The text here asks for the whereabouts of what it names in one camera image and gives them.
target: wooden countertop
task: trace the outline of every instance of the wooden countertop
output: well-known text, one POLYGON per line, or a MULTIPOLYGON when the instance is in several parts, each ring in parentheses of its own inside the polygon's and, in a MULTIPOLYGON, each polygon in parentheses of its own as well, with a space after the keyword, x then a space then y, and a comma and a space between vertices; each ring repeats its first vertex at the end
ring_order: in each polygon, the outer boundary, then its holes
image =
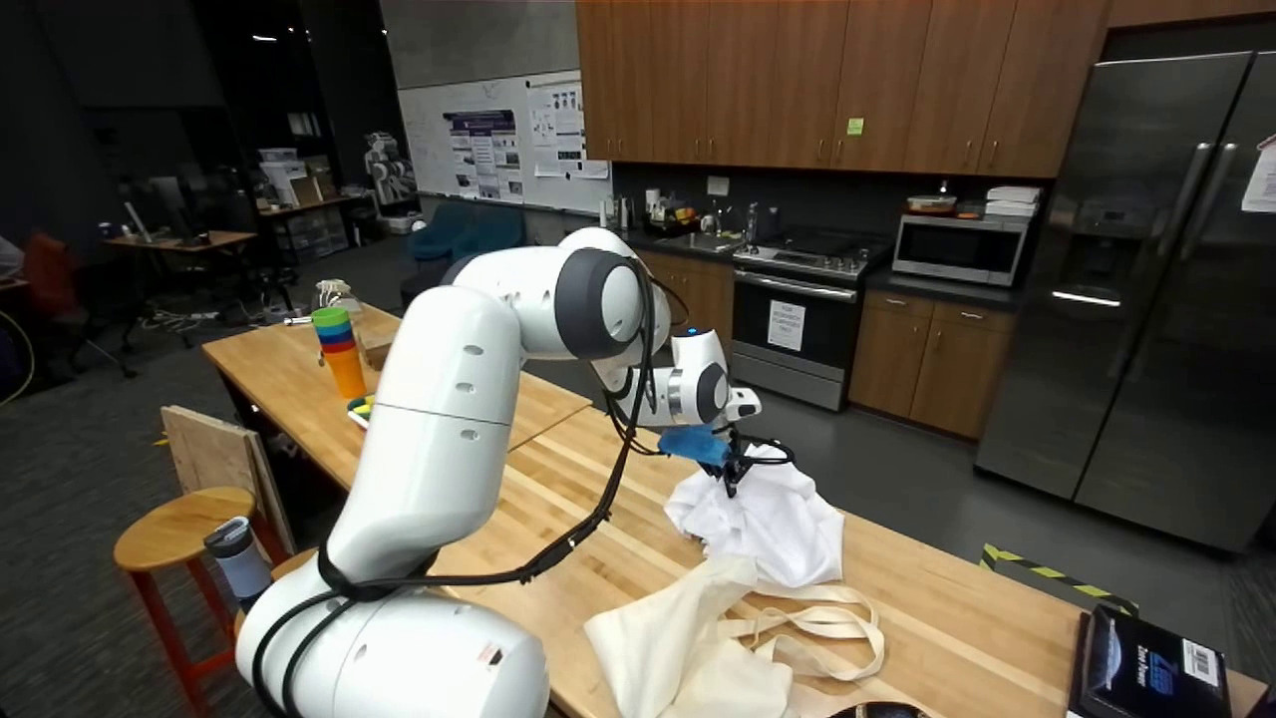
MULTIPOLYGON (((505 569, 577 521, 615 462, 618 435, 601 409, 577 409, 521 442, 505 462, 493 520, 439 556, 439 574, 505 569)), ((451 589, 493 606, 544 637, 554 702, 567 715, 615 715, 610 686, 585 637, 585 617, 635 603, 703 561, 694 540, 666 520, 666 494, 694 462, 630 456, 625 485, 607 521, 557 569, 528 587, 451 589)), ((904 699, 928 715, 1062 718, 1071 686, 1082 609, 942 556, 897 529, 847 514, 847 583, 881 609, 888 657, 867 686, 796 681, 796 715, 833 715, 871 699, 904 699)), ((1245 715, 1259 686, 1232 675, 1245 715)))
MULTIPOLYGON (((355 333, 371 348, 389 344, 397 318, 379 306, 359 306, 355 333)), ((259 327, 231 340, 202 344, 202 355, 234 384, 284 435, 291 435, 340 485, 355 481, 361 427, 346 420, 346 403, 320 367, 314 327, 259 327)), ((512 446, 589 408, 548 380, 520 380, 520 415, 512 446)))
MULTIPOLYGON (((361 306, 355 332, 389 340, 395 314, 361 306)), ((267 420, 286 432, 340 485, 352 485, 361 432, 344 399, 311 327, 259 327, 202 348, 267 420)), ((512 462, 493 520, 439 556, 439 574, 485 574, 528 561, 575 525, 598 497, 618 435, 583 396, 521 376, 512 462)), ((567 715, 615 715, 610 686, 585 642, 585 617, 625 606, 703 561, 703 546, 666 520, 666 494, 694 462, 630 456, 615 520, 557 569, 528 587, 451 589, 504 609, 544 637, 554 702, 567 715)), ((952 560, 876 521, 847 514, 847 583, 876 609, 888 637, 881 678, 861 686, 811 681, 792 691, 796 715, 833 715, 867 699, 904 699, 928 715, 1062 718, 1071 686, 1082 609, 952 560)), ((1259 681, 1232 678, 1232 715, 1259 699, 1259 681)))

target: white plastic bag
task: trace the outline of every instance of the white plastic bag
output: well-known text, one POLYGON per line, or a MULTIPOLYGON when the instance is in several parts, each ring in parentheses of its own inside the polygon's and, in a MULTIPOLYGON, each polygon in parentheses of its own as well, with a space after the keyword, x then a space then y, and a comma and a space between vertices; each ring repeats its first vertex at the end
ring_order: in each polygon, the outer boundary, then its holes
POLYGON ((666 501, 679 529, 707 542, 707 556, 746 556, 776 587, 819 587, 841 579, 841 510, 776 446, 751 446, 751 476, 738 494, 698 472, 666 501))

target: refrigerator door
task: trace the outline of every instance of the refrigerator door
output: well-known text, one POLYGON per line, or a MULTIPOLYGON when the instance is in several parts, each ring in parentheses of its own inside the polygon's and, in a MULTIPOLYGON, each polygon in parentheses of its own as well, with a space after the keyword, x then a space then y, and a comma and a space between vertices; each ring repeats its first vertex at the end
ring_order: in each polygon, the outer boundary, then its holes
POLYGON ((1248 52, 1098 64, 976 466, 1078 494, 1248 52))
POLYGON ((1276 216, 1240 211, 1276 139, 1276 52, 1256 56, 1082 501, 1245 550, 1276 501, 1276 216))

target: black cable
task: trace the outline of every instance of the black cable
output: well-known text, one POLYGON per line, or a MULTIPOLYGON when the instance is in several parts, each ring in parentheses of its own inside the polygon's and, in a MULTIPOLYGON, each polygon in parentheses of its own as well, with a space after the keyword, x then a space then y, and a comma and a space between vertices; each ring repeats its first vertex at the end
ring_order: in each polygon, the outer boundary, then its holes
POLYGON ((679 312, 691 318, 691 302, 668 283, 662 283, 658 276, 645 276, 645 279, 662 287, 679 302, 679 312))
POLYGON ((278 702, 270 699, 267 678, 262 678, 267 649, 270 649, 274 635, 278 635, 291 617, 300 617, 302 609, 311 609, 311 606, 320 606, 320 603, 327 603, 327 599, 336 599, 336 589, 311 593, 311 599, 302 599, 300 606, 284 609, 284 613, 274 617, 274 625, 270 625, 270 630, 255 642, 255 649, 252 649, 252 694, 255 694, 259 702, 267 702, 274 715, 278 715, 278 702))
POLYGON ((17 349, 23 349, 23 355, 12 355, 12 367, 23 367, 19 360, 28 360, 28 376, 17 384, 17 391, 7 391, 0 399, 0 408, 5 408, 5 403, 19 399, 32 385, 32 380, 41 371, 41 360, 37 360, 32 333, 7 312, 0 312, 0 322, 17 333, 17 349))
POLYGON ((296 718, 300 711, 296 711, 296 691, 291 691, 291 678, 296 678, 296 665, 302 662, 302 653, 311 649, 311 642, 336 622, 336 617, 344 617, 346 609, 352 609, 355 603, 344 603, 340 609, 332 609, 332 613, 324 613, 314 625, 311 625, 311 635, 291 649, 291 657, 286 657, 286 665, 284 665, 284 715, 286 718, 296 718))
MULTIPOLYGON (((651 364, 654 364, 654 333, 651 327, 637 332, 643 333, 643 371, 637 371, 637 396, 645 396, 651 385, 651 364)), ((635 435, 637 435, 637 409, 643 403, 630 408, 630 421, 625 421, 625 440, 621 440, 621 449, 618 458, 610 462, 610 480, 601 485, 601 497, 594 501, 594 510, 575 521, 571 529, 561 529, 554 542, 548 542, 534 560, 528 560, 521 566, 514 569, 498 569, 498 574, 427 574, 421 587, 490 587, 490 583, 530 583, 538 574, 548 574, 549 566, 557 566, 577 542, 585 542, 598 521, 610 520, 610 505, 615 505, 615 494, 621 485, 621 476, 625 476, 625 458, 630 458, 630 446, 635 446, 635 435)))

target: box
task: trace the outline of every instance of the box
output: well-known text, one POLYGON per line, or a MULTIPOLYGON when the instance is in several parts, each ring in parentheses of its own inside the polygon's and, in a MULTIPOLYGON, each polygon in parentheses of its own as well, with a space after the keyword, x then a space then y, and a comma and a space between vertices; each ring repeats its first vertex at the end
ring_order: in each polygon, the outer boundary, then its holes
POLYGON ((1229 671, 1213 645, 1098 606, 1082 625, 1082 718, 1229 718, 1229 671))

